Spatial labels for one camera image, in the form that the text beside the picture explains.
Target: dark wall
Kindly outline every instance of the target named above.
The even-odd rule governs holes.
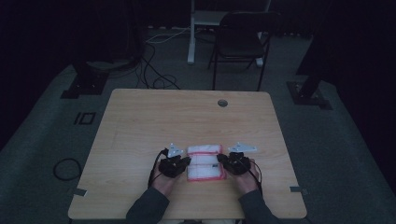
[[[269,0],[195,0],[197,10],[264,10]],[[323,20],[331,0],[271,0],[270,10],[281,13],[281,33],[311,36]],[[191,0],[148,0],[147,24],[154,27],[190,26]]]
[[[140,15],[132,12],[141,8],[135,4],[137,0],[2,1],[0,149],[73,60],[111,62],[141,53],[135,41]]]
[[[396,192],[396,4],[334,0],[299,73],[337,87]]]

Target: person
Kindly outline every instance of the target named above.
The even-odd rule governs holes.
[[[258,177],[259,173],[252,161],[250,171]],[[127,223],[155,224],[161,221],[166,207],[169,204],[168,197],[172,193],[173,186],[180,175],[176,178],[161,175],[157,165],[154,176],[156,177],[151,187],[149,187],[129,209],[126,215]],[[279,219],[275,217],[265,205],[264,199],[256,184],[256,180],[249,172],[243,175],[234,175],[233,179],[238,190],[242,194],[238,201],[242,206],[247,224],[280,223]]]

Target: black chair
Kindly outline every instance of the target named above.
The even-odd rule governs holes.
[[[270,39],[278,30],[280,23],[281,16],[277,12],[234,11],[227,13],[221,19],[216,31],[215,47],[208,66],[209,69],[210,65],[215,63],[212,90],[216,86],[218,63],[249,62],[248,69],[256,58],[262,58],[262,70],[257,87],[259,91],[270,48]],[[259,38],[259,32],[262,32],[262,38]]]

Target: black cable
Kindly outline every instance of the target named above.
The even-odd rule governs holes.
[[[131,68],[127,68],[127,69],[116,69],[116,70],[114,70],[115,72],[126,72],[126,73],[124,73],[124,74],[122,74],[122,75],[118,75],[118,74],[111,74],[108,78],[120,78],[120,77],[126,77],[126,76],[128,76],[128,75],[130,75],[130,74],[132,74],[133,72],[135,72],[135,73],[137,73],[137,70],[139,69],[139,68],[141,68],[141,62],[139,62],[134,68],[133,68],[133,70],[131,70]]]
[[[167,151],[168,151],[167,148],[165,148],[164,150],[161,150],[160,153],[158,153],[157,158],[155,158],[154,164],[152,165],[152,169],[151,169],[151,172],[150,172],[149,177],[148,177],[148,188],[151,187],[152,182],[154,182],[154,180],[155,180],[158,176],[161,175],[161,174],[159,174],[159,175],[157,175],[157,176],[154,177],[155,167],[157,166],[157,162],[158,162],[158,159],[160,158],[160,156],[161,156],[162,154],[166,156]]]
[[[215,33],[216,32],[214,32],[214,31],[211,31],[211,30],[208,30],[207,29],[207,27],[213,27],[213,28],[216,28],[216,26],[210,26],[210,25],[196,25],[197,27],[198,26],[203,26],[203,27],[206,27],[206,30],[204,30],[204,31],[199,31],[199,32],[196,32],[195,33],[195,39],[196,39],[196,41],[201,41],[202,43],[206,43],[206,44],[214,44],[215,43],[215,41],[214,40],[209,40],[209,39],[206,39],[206,38],[202,38],[202,37],[200,37],[199,35],[201,35],[201,34],[207,34],[207,35],[215,35]],[[190,33],[183,33],[183,34],[169,34],[169,35],[177,35],[177,36],[175,36],[175,37],[173,37],[173,38],[190,38]],[[153,42],[150,42],[150,40],[152,39],[152,38],[164,38],[165,40],[166,40],[166,38],[169,38],[168,36],[169,35],[154,35],[154,36],[149,36],[149,39],[147,40],[147,44],[159,44],[159,43],[153,43]]]
[[[253,160],[250,160],[251,162],[253,162],[253,164],[257,167],[257,169],[259,169],[259,173],[260,173],[260,183],[262,182],[262,169],[260,169],[260,166],[254,162]]]
[[[239,163],[241,163],[241,165],[251,174],[251,176],[253,176],[253,178],[254,178],[254,180],[256,181],[256,185],[257,185],[257,188],[259,188],[259,192],[260,192],[260,194],[262,195],[262,178],[260,179],[260,181],[257,179],[257,177],[250,171],[250,169],[248,169],[247,167],[246,167],[246,165],[244,164],[244,163],[242,163],[240,160],[239,160],[239,158],[235,158]]]
[[[154,55],[155,55],[155,48],[154,48],[154,46],[152,46],[152,45],[150,45],[150,44],[148,44],[148,43],[147,43],[147,45],[148,45],[149,47],[152,48],[153,53],[151,54],[151,56],[149,57],[148,60],[146,60],[145,58],[142,58],[143,61],[145,61],[145,63],[146,63],[145,68],[144,68],[144,70],[143,70],[143,80],[142,80],[142,83],[146,85],[146,88],[147,88],[147,89],[159,89],[159,88],[157,87],[157,84],[156,84],[156,83],[158,83],[159,81],[161,81],[161,82],[163,83],[163,87],[162,87],[161,89],[165,89],[165,88],[174,86],[174,87],[176,87],[178,90],[180,90],[180,87],[176,84],[177,79],[176,79],[174,76],[171,76],[171,75],[161,75],[161,74],[150,64],[152,58],[153,58]],[[147,80],[147,70],[148,70],[148,68],[151,68],[152,71],[154,71],[154,73],[158,76],[156,79],[154,79],[154,82],[152,83],[151,86],[149,85],[149,82],[148,82],[148,80]],[[165,84],[164,84],[165,82],[163,81],[163,79],[166,80],[167,82],[169,82],[170,85],[165,86]]]
[[[314,223],[311,221],[311,219],[309,219],[308,217],[305,217],[304,219],[307,220],[307,221],[309,222],[309,224],[314,224]]]
[[[57,168],[58,168],[58,166],[59,166],[62,162],[64,162],[64,161],[73,161],[73,162],[77,165],[77,167],[78,167],[78,175],[74,175],[74,176],[67,177],[67,178],[59,176],[59,175],[57,174]],[[80,178],[81,175],[82,175],[81,165],[79,164],[79,162],[78,162],[77,160],[75,160],[75,159],[73,159],[73,158],[66,158],[66,159],[63,159],[63,160],[61,160],[61,161],[58,161],[58,162],[53,166],[52,172],[53,172],[53,175],[55,175],[56,178],[58,178],[58,179],[60,179],[60,180],[62,180],[62,181],[74,180],[74,179],[76,179],[76,178]]]
[[[139,85],[140,77],[142,76],[142,72],[143,72],[142,66],[143,66],[142,63],[140,63],[140,64],[139,64],[139,67],[138,67],[138,68],[140,68],[140,70],[139,70],[140,72],[139,72],[139,73],[137,73],[137,69],[134,70],[134,74],[135,74],[136,77],[137,77],[136,85],[134,86],[135,89],[136,89],[137,86]]]

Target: table top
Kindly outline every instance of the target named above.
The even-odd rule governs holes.
[[[218,105],[226,100],[227,106]],[[146,190],[158,153],[170,143],[188,146],[241,142],[262,170],[263,198],[280,218],[302,218],[306,209],[271,97],[252,91],[114,90],[94,139],[69,216],[117,219]],[[177,181],[163,219],[243,218],[239,195],[226,180]]]

